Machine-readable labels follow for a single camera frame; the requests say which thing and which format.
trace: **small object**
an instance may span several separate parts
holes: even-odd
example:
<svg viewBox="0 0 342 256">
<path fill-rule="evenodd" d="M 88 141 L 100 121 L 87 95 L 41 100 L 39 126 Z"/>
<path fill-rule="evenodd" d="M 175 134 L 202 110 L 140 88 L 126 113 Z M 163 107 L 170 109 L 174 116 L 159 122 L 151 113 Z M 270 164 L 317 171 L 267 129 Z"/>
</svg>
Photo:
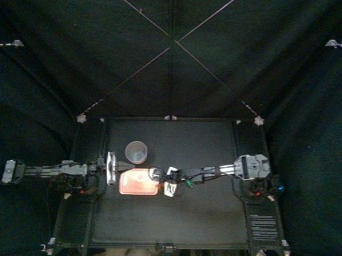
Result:
<svg viewBox="0 0 342 256">
<path fill-rule="evenodd" d="M 334 47 L 334 48 L 337 49 L 337 47 L 342 47 L 342 44 L 339 44 L 339 43 L 337 42 L 337 40 L 331 39 L 331 40 L 327 41 L 327 43 L 326 43 L 325 46 L 326 46 L 326 47 Z"/>
<path fill-rule="evenodd" d="M 15 40 L 13 43 L 12 43 L 12 46 L 15 46 L 16 48 L 17 47 L 24 47 L 24 44 L 20 40 Z"/>
<path fill-rule="evenodd" d="M 178 169 L 175 167 L 170 167 L 168 171 L 167 171 L 167 176 L 170 177 L 172 175 L 172 173 L 178 173 Z M 164 195 L 168 197 L 174 197 L 176 192 L 176 183 L 172 184 L 170 182 L 164 182 Z"/>
<path fill-rule="evenodd" d="M 15 40 L 12 43 L 4 43 L 4 44 L 0 43 L 0 47 L 11 47 L 11 46 L 17 48 L 17 47 L 24 47 L 24 44 L 20 40 Z"/>
<path fill-rule="evenodd" d="M 286 246 L 286 247 L 290 246 L 289 243 L 287 243 L 287 241 L 286 241 L 285 239 L 282 240 L 282 245 Z"/>
<path fill-rule="evenodd" d="M 254 118 L 254 123 L 255 123 L 258 126 L 261 126 L 261 125 L 263 125 L 263 123 L 265 123 L 265 119 L 263 119 L 261 116 L 257 116 L 257 117 Z"/>
<path fill-rule="evenodd" d="M 154 196 L 158 193 L 158 181 L 150 178 L 150 169 L 134 168 L 120 177 L 120 194 Z"/>
<path fill-rule="evenodd" d="M 86 114 L 80 114 L 80 115 L 76 117 L 76 119 L 78 119 L 78 122 L 83 124 L 83 123 L 87 121 L 87 116 L 86 116 Z"/>
<path fill-rule="evenodd" d="M 271 202 L 275 201 L 275 199 L 274 199 L 274 197 L 271 195 L 269 195 L 267 198 L 270 199 Z"/>
<path fill-rule="evenodd" d="M 126 162 L 118 161 L 118 171 L 124 172 L 135 168 L 134 164 L 128 164 Z"/>
<path fill-rule="evenodd" d="M 131 142 L 124 150 L 127 159 L 134 164 L 142 164 L 147 158 L 147 146 L 142 141 Z"/>
<path fill-rule="evenodd" d="M 116 182 L 116 157 L 114 152 L 107 154 L 107 185 L 114 185 Z"/>
<path fill-rule="evenodd" d="M 190 188 L 194 188 L 194 182 L 192 182 L 192 180 L 187 180 L 187 186 L 188 186 Z"/>
</svg>

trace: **metal frame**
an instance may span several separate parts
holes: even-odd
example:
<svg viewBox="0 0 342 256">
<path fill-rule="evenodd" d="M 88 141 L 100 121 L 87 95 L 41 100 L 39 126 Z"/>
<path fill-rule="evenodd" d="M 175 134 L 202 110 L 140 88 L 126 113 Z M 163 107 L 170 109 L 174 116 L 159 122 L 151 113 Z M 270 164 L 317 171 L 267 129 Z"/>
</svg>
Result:
<svg viewBox="0 0 342 256">
<path fill-rule="evenodd" d="M 163 120 L 162 118 L 111 118 L 111 120 L 128 120 L 128 121 L 163 121 L 163 122 L 168 122 L 166 120 Z M 212 118 L 212 119 L 204 119 L 204 118 L 180 118 L 178 119 L 179 121 L 186 121 L 186 122 L 227 122 L 233 124 L 233 134 L 234 134 L 234 147 L 235 147 L 235 154 L 237 157 L 242 154 L 241 149 L 239 149 L 239 132 L 238 132 L 238 125 L 237 123 L 234 123 L 233 119 L 220 119 L 220 118 Z M 266 141 L 265 141 L 265 133 L 263 133 L 263 128 L 258 127 L 255 125 L 255 129 L 258 129 L 258 133 L 261 134 L 261 137 L 263 138 L 261 140 L 262 142 L 262 151 L 261 153 L 267 155 L 267 146 L 266 146 Z M 80 253 L 82 256 L 87 256 L 87 251 L 90 248 L 163 248 L 163 244 L 154 244 L 154 243 L 147 243 L 147 244 L 136 244 L 132 242 L 127 242 L 127 243 L 92 243 L 91 242 L 91 232 L 92 232 L 92 227 L 94 227 L 94 215 L 95 215 L 95 209 L 96 209 L 96 205 L 98 205 L 98 196 L 94 196 L 90 200 L 90 207 L 88 207 L 88 215 L 87 215 L 87 228 L 86 228 L 86 234 L 84 234 L 84 238 L 83 238 L 83 243 L 82 244 L 70 244 L 66 243 L 66 241 L 59 241 L 59 231 L 60 231 L 60 225 L 63 223 L 63 217 L 64 217 L 64 212 L 66 212 L 66 206 L 67 206 L 67 202 L 63 199 L 62 203 L 60 203 L 60 209 L 59 209 L 59 214 L 58 214 L 58 221 L 56 221 L 56 225 L 55 225 L 55 237 L 56 237 L 56 245 L 55 245 L 55 250 L 54 250 L 54 255 L 58 255 L 58 253 L 60 252 L 60 250 L 63 248 L 76 248 Z M 250 210 L 253 209 L 255 205 L 249 202 L 249 201 L 243 201 L 243 207 L 245 207 L 245 217 L 246 217 L 246 223 L 249 223 L 247 217 L 249 217 L 249 213 Z M 274 217 L 277 220 L 277 227 L 278 227 L 278 233 L 279 233 L 279 241 L 278 241 L 278 245 L 275 246 L 274 243 L 273 244 L 263 244 L 263 246 L 255 245 L 250 239 L 249 241 L 246 241 L 246 244 L 222 244 L 222 245 L 191 245 L 191 244 L 175 244 L 174 247 L 176 249 L 208 249 L 208 250 L 249 250 L 251 255 L 257 255 L 258 251 L 261 249 L 269 249 L 269 250 L 275 250 L 278 253 L 282 253 L 283 251 L 283 245 L 282 245 L 282 240 L 285 240 L 283 238 L 283 228 L 282 228 L 282 220 L 281 220 L 281 214 L 279 214 L 279 207 L 278 204 L 274 203 Z M 249 237 L 251 238 L 251 230 L 249 229 L 249 225 L 247 225 L 247 233 L 249 233 Z"/>
</svg>

